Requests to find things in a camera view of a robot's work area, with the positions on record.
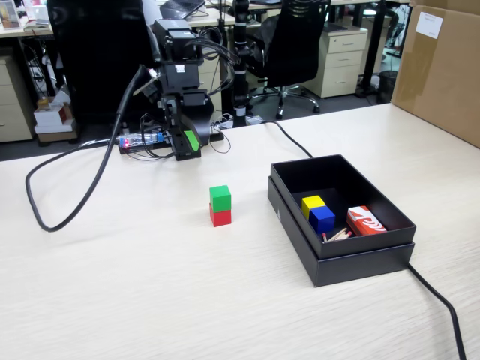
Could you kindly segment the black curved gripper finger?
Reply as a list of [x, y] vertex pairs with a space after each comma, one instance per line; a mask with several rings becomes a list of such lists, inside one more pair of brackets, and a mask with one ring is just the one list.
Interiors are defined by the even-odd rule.
[[182, 124], [193, 131], [201, 146], [209, 144], [210, 123], [215, 107], [207, 94], [198, 94], [182, 104]]

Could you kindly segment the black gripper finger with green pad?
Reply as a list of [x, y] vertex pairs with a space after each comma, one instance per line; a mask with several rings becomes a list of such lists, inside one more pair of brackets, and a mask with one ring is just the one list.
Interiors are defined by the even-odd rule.
[[193, 113], [179, 99], [171, 105], [171, 145], [175, 155], [198, 155], [200, 150]]

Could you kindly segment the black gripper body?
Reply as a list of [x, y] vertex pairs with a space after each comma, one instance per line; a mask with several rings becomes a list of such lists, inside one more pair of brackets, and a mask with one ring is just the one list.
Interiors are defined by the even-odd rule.
[[160, 65], [160, 108], [207, 104], [208, 95], [200, 88], [199, 66], [196, 62], [166, 61]]

